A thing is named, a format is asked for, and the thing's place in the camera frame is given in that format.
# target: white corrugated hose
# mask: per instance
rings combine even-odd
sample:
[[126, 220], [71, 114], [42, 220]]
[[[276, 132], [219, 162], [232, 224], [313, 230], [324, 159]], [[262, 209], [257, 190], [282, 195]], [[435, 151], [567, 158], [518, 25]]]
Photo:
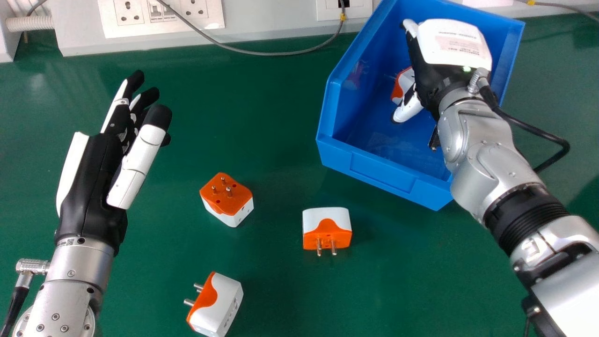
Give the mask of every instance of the white corrugated hose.
[[40, 31], [43, 29], [54, 29], [52, 16], [23, 16], [9, 17], [6, 19], [6, 27], [9, 32]]

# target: robotic arm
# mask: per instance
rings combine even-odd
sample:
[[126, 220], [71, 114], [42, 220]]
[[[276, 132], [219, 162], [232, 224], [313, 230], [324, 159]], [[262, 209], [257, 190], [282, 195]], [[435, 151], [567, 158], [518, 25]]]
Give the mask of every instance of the robotic arm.
[[143, 82], [139, 70], [123, 81], [99, 134], [75, 133], [56, 194], [59, 226], [52, 262], [19, 260], [1, 337], [15, 325], [34, 275], [46, 279], [13, 336], [93, 336], [113, 258], [125, 238], [126, 210], [158, 149], [170, 142], [172, 113], [152, 105], [158, 89], [132, 96]]
[[566, 211], [514, 146], [508, 121], [515, 119], [489, 87], [492, 59], [484, 36], [447, 19], [407, 19], [402, 26], [416, 95], [404, 98], [394, 120], [406, 121], [422, 107], [432, 113], [437, 127], [429, 145], [443, 151], [451, 193], [510, 257], [529, 292], [522, 307], [537, 332], [596, 334], [599, 234]]

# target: plug prong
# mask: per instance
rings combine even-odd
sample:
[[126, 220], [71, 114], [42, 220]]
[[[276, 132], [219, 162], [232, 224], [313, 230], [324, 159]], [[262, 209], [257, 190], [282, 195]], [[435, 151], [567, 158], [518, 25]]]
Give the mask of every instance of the plug prong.
[[337, 255], [337, 247], [335, 247], [335, 240], [331, 240], [331, 254]]
[[322, 255], [322, 243], [320, 242], [320, 238], [316, 239], [316, 255]]

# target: green table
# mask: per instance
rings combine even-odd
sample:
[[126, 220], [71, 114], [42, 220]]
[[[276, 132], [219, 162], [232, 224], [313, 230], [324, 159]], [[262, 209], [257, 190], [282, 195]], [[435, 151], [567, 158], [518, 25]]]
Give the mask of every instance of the green table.
[[[574, 15], [526, 21], [505, 110], [569, 139], [570, 154], [541, 176], [597, 226], [597, 26]], [[430, 211], [320, 164], [314, 137], [326, 78], [354, 36], [292, 58], [214, 46], [62, 58], [52, 34], [30, 34], [17, 61], [0, 65], [1, 312], [15, 262], [52, 256], [73, 132], [97, 133], [120, 82], [139, 68], [145, 88], [158, 86], [174, 112], [173, 142], [128, 212], [97, 336], [193, 336], [182, 300], [212, 270], [243, 284], [230, 337], [520, 335], [526, 292], [469, 214], [455, 203]], [[557, 150], [518, 130], [516, 139], [533, 164]], [[219, 171], [255, 195], [239, 228], [209, 215], [198, 196]], [[336, 257], [302, 250], [301, 211], [318, 206], [350, 209], [352, 246]]]

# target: blue plastic bin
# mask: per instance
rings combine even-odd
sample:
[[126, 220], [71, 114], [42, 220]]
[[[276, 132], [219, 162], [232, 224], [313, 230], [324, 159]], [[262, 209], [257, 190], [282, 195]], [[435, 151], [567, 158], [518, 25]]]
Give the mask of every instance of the blue plastic bin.
[[391, 116], [395, 77], [410, 66], [404, 19], [456, 19], [477, 26], [493, 56], [491, 86], [500, 101], [524, 23], [442, 0], [383, 0], [326, 84], [316, 136], [324, 166], [439, 210], [452, 200], [451, 174], [428, 141], [434, 119], [422, 111], [401, 125]]

